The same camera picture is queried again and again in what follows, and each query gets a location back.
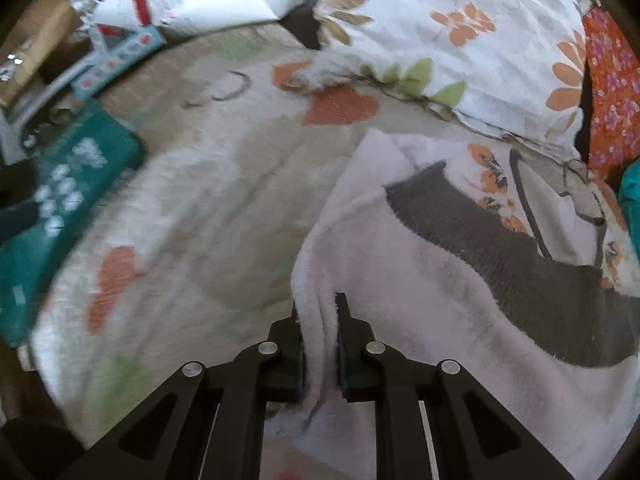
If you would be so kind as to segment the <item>teal plush towel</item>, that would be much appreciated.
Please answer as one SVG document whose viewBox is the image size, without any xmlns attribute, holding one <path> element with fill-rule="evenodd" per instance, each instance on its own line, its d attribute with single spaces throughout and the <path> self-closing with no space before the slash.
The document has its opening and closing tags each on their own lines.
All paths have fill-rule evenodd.
<svg viewBox="0 0 640 480">
<path fill-rule="evenodd" d="M 623 211 L 637 258 L 640 259 L 640 159 L 624 172 L 620 181 L 618 203 Z"/>
</svg>

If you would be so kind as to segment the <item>teal cardboard box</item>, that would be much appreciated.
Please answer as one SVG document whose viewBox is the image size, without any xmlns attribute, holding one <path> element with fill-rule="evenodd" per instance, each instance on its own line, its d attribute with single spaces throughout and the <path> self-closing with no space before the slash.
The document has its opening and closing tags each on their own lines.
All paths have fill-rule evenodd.
<svg viewBox="0 0 640 480">
<path fill-rule="evenodd" d="M 36 223 L 1 245 L 1 339 L 20 346 L 67 255 L 105 203 L 142 166 L 145 147 L 98 101 L 36 158 Z"/>
</svg>

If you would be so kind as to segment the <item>white grey small garment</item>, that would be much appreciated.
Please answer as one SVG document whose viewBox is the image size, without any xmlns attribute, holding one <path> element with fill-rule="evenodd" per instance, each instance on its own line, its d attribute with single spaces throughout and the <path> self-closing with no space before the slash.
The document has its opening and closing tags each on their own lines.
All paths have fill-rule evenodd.
<svg viewBox="0 0 640 480">
<path fill-rule="evenodd" d="M 337 387 L 344 294 L 384 344 L 458 361 L 575 478 L 606 471 L 639 415 L 639 265 L 596 186 L 550 177 L 474 134 L 366 134 L 292 274 L 308 390 L 276 424 L 296 448 L 375 475 L 372 408 Z"/>
</svg>

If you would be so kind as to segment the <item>light blue flat box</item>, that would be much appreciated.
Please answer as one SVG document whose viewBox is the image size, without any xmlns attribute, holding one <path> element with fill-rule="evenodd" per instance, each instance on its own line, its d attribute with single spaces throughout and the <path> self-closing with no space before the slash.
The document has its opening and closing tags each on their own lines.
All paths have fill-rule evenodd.
<svg viewBox="0 0 640 480">
<path fill-rule="evenodd" d="M 96 61 L 89 62 L 88 67 L 72 81 L 74 95 L 80 102 L 88 101 L 134 64 L 165 44 L 166 39 L 156 27 L 139 29 Z"/>
</svg>

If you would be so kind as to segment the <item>floral white pillow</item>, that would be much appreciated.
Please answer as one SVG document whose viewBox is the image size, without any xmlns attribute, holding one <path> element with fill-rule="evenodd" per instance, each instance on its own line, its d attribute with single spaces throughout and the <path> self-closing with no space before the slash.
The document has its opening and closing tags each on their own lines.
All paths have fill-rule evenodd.
<svg viewBox="0 0 640 480">
<path fill-rule="evenodd" d="M 576 156 L 584 15 L 598 0 L 317 0 L 317 91 L 359 79 L 490 136 Z"/>
</svg>

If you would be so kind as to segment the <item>heart pattern quilt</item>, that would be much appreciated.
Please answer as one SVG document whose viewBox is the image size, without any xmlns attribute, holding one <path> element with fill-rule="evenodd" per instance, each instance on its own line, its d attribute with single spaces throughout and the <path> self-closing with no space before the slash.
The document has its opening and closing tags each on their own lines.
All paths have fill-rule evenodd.
<svg viewBox="0 0 640 480">
<path fill-rule="evenodd" d="M 280 89 L 309 59 L 281 27 L 247 27 L 154 56 L 106 92 L 149 158 L 58 270 L 30 340 L 81 443 L 182 363 L 227 361 L 288 313 L 299 249 L 370 130 L 472 139 L 451 114 L 366 84 Z"/>
</svg>

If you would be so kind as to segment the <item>red floral blanket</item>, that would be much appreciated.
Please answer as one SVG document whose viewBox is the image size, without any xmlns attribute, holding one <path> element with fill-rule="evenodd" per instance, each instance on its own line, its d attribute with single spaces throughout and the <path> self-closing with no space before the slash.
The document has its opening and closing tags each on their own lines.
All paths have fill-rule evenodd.
<svg viewBox="0 0 640 480">
<path fill-rule="evenodd" d="M 582 22 L 592 89 L 588 166 L 618 188 L 639 157 L 639 61 L 611 14 L 592 9 Z"/>
</svg>

